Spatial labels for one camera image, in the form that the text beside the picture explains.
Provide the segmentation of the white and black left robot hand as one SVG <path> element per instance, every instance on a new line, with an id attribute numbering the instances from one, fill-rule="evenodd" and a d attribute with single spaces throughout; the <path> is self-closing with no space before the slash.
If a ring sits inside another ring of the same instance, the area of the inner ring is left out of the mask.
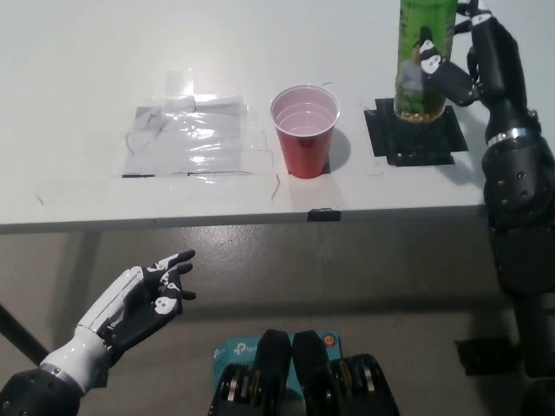
<path id="1" fill-rule="evenodd" d="M 113 354 L 123 354 L 183 313 L 183 302 L 196 298 L 181 277 L 192 270 L 194 250 L 133 266 L 118 276 L 78 322 L 99 336 Z"/>

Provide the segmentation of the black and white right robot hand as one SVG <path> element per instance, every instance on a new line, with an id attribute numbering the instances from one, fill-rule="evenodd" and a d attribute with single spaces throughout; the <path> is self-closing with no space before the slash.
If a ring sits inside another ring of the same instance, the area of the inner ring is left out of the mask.
<path id="1" fill-rule="evenodd" d="M 481 101 L 488 109 L 507 102 L 527 111 L 526 84 L 519 47 L 483 1 L 461 1 L 457 12 L 467 19 L 454 33 L 470 33 L 472 46 L 464 70 L 441 55 L 431 29 L 421 28 L 419 55 L 424 85 L 454 104 L 467 107 Z"/>

